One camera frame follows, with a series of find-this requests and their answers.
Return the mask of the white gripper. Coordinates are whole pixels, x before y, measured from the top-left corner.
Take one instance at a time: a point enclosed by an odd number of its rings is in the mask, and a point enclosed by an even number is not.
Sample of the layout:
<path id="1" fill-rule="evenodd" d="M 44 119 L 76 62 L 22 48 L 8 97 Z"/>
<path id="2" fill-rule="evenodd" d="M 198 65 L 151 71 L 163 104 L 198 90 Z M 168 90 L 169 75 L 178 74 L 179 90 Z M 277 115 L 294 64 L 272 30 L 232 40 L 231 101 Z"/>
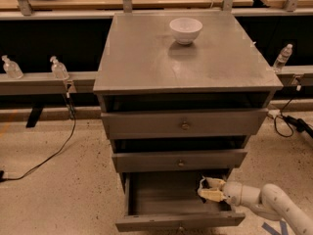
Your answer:
<path id="1" fill-rule="evenodd" d="M 239 182 L 225 182 L 220 178 L 204 177 L 200 182 L 198 194 L 200 197 L 213 202 L 225 202 L 232 206 L 239 206 L 242 199 L 243 184 Z"/>

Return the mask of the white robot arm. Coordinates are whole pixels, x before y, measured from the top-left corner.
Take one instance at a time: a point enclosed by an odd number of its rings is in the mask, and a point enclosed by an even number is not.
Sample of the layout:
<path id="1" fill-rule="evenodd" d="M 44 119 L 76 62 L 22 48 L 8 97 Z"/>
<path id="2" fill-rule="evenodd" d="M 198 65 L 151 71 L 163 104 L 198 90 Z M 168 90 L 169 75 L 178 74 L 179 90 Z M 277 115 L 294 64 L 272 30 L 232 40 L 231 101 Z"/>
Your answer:
<path id="1" fill-rule="evenodd" d="M 203 177 L 197 193 L 204 201 L 225 201 L 230 206 L 248 208 L 269 220 L 283 218 L 295 235 L 313 235 L 313 219 L 277 185 L 265 184 L 256 188 L 237 181 Z"/>

